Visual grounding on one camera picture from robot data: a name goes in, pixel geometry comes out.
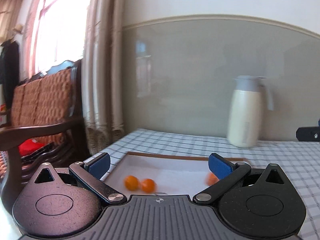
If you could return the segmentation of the small orange kumquat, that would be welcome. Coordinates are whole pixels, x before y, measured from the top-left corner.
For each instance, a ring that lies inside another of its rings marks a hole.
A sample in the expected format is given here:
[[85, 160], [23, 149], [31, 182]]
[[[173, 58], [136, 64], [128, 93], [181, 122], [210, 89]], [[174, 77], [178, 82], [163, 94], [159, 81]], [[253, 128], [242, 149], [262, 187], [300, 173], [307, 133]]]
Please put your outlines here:
[[124, 178], [124, 186], [129, 191], [137, 191], [139, 189], [139, 180], [132, 175], [126, 176]]

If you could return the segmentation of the checkered white tablecloth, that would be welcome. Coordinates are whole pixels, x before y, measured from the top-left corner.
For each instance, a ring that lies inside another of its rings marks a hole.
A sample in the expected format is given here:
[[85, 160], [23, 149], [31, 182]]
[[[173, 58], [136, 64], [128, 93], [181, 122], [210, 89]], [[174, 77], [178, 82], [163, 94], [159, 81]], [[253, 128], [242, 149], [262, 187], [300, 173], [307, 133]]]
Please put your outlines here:
[[207, 157], [217, 153], [224, 158], [244, 158], [253, 167], [265, 168], [277, 163], [300, 194], [306, 206], [306, 219], [299, 232], [302, 239], [319, 239], [319, 142], [259, 141], [250, 149], [237, 148], [221, 137], [165, 133], [137, 129], [105, 146], [111, 167], [127, 152], [187, 157]]

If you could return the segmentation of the cream thermos jug grey lid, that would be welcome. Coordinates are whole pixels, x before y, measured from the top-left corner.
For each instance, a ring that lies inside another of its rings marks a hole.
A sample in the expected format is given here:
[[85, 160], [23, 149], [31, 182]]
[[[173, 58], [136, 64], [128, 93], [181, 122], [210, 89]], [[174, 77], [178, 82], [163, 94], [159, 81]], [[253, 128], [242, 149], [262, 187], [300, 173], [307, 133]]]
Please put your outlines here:
[[259, 139], [263, 107], [274, 110], [273, 96], [262, 76], [240, 75], [235, 78], [228, 120], [228, 141], [239, 148], [252, 148]]

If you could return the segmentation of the white tray brown rim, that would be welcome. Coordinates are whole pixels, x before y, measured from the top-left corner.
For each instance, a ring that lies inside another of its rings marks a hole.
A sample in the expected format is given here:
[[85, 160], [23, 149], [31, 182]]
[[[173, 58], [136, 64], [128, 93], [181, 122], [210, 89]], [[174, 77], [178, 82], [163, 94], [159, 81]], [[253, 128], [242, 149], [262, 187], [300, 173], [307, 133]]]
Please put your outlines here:
[[[137, 195], [181, 195], [190, 197], [206, 189], [206, 176], [212, 173], [208, 167], [208, 157], [187, 157], [151, 153], [127, 152], [101, 178], [108, 186], [126, 197]], [[129, 191], [124, 186], [126, 176], [139, 180], [139, 189]], [[154, 193], [145, 193], [140, 188], [144, 179], [152, 179], [157, 184]]]

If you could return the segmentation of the orange kumquat in tray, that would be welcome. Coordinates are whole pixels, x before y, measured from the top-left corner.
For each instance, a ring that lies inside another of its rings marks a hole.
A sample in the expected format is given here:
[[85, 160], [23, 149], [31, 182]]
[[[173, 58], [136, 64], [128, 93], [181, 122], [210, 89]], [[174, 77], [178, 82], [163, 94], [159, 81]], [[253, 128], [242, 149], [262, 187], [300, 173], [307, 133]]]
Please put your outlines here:
[[157, 184], [152, 179], [144, 179], [140, 183], [140, 188], [145, 193], [154, 193], [156, 191]]

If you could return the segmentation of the red cushion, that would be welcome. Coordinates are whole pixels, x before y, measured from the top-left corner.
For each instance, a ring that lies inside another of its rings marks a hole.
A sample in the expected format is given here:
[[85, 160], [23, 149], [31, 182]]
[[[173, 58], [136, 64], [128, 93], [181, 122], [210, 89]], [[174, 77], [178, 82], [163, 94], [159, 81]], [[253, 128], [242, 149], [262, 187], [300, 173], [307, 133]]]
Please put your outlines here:
[[18, 146], [18, 150], [19, 150], [20, 156], [24, 157], [32, 154], [36, 150], [39, 150], [43, 146], [45, 146], [45, 144], [38, 142], [35, 139], [28, 139]]

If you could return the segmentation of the wooden sofa woven back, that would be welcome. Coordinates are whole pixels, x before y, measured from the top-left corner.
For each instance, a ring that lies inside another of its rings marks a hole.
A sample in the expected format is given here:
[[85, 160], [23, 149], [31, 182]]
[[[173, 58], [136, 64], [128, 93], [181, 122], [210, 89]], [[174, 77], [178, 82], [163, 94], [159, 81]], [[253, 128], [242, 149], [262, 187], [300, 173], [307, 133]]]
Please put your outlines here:
[[[9, 209], [38, 167], [67, 166], [89, 157], [81, 98], [81, 61], [23, 85], [18, 124], [1, 129], [1, 201]], [[28, 139], [45, 144], [20, 156]]]

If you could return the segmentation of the beige lace curtain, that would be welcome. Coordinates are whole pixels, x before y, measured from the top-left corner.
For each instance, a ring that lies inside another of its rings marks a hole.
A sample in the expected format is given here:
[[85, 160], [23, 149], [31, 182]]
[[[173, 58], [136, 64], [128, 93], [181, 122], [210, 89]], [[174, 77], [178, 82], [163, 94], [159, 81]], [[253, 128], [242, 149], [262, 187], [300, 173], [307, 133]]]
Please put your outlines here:
[[121, 62], [124, 0], [90, 0], [81, 67], [82, 115], [95, 155], [124, 135]]

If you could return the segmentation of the dark hanging coat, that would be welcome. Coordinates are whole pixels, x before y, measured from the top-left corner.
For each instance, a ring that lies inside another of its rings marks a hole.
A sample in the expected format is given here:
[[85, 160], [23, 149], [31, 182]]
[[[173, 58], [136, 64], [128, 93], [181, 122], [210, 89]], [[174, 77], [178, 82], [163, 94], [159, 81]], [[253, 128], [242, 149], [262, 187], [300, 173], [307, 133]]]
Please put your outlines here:
[[19, 45], [9, 39], [1, 44], [1, 85], [3, 85], [4, 100], [7, 108], [12, 107], [14, 89], [20, 78]]

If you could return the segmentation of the straw hat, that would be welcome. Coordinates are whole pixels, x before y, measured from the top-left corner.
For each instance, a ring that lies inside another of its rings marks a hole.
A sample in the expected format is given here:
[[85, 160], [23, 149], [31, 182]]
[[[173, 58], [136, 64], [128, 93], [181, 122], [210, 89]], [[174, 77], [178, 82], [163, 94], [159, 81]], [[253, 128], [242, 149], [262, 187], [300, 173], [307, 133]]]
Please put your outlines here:
[[15, 33], [22, 34], [23, 31], [23, 25], [22, 24], [16, 24], [15, 27], [12, 29]]

